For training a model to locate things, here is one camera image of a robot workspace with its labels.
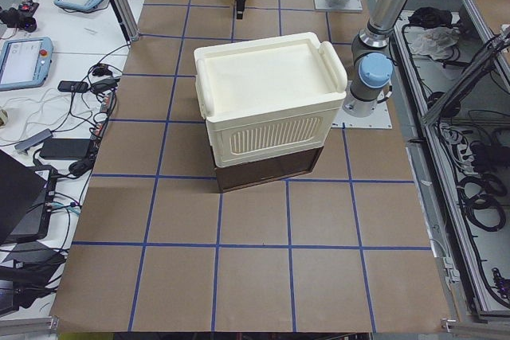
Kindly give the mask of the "black laptop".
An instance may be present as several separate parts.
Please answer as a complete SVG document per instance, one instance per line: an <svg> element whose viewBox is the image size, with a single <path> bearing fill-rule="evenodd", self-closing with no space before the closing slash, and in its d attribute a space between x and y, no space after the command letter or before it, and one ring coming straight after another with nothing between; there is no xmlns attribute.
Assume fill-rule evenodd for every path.
<svg viewBox="0 0 510 340"><path fill-rule="evenodd" d="M46 237L57 171L51 165L25 166L1 153L1 243Z"/></svg>

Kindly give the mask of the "black power adapter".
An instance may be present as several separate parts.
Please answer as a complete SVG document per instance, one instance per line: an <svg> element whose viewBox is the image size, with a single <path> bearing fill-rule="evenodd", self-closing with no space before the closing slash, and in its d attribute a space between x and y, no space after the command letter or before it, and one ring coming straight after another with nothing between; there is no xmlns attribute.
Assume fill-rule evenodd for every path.
<svg viewBox="0 0 510 340"><path fill-rule="evenodd" d="M87 155L90 145L89 139L51 138L44 141L40 156L52 160L81 159Z"/></svg>

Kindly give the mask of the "blue teach pendant lower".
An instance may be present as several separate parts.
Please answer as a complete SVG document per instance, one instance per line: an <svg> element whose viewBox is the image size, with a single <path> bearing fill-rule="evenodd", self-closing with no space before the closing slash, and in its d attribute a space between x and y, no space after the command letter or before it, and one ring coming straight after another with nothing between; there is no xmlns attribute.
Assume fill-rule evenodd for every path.
<svg viewBox="0 0 510 340"><path fill-rule="evenodd" d="M7 41L1 51L1 91L41 87L52 62L49 37Z"/></svg>

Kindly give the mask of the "black phone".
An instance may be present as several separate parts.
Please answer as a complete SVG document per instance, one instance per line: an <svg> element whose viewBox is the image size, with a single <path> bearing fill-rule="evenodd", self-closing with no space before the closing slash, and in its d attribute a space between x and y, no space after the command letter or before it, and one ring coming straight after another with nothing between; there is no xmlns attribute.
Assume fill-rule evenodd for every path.
<svg viewBox="0 0 510 340"><path fill-rule="evenodd" d="M85 93L88 91L88 83L84 81L75 81L75 80L62 80L58 86L57 90L63 93Z"/></svg>

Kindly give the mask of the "aluminium side frame rail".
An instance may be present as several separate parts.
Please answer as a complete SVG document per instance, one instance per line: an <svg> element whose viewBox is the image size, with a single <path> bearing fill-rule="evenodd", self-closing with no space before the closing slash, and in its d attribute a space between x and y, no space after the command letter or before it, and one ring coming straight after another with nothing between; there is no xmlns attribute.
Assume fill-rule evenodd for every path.
<svg viewBox="0 0 510 340"><path fill-rule="evenodd" d="M509 336L509 0L408 0L390 39L410 155L454 313Z"/></svg>

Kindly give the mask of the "dark wooden drawer white handle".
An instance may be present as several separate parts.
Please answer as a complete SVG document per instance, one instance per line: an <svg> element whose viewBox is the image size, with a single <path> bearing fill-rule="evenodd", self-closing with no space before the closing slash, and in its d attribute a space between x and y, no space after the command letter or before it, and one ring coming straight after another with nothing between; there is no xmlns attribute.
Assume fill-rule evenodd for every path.
<svg viewBox="0 0 510 340"><path fill-rule="evenodd" d="M303 150L274 158L220 167L213 159L214 173L221 193L292 178L313 171L324 147Z"/></svg>

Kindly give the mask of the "cream plastic storage cabinet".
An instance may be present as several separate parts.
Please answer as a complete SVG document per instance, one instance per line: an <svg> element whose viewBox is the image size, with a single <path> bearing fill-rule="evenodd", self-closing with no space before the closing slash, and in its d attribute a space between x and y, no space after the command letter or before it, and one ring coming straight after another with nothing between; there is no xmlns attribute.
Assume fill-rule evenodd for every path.
<svg viewBox="0 0 510 340"><path fill-rule="evenodd" d="M321 148L346 96L343 63L311 32L198 48L194 62L219 167Z"/></svg>

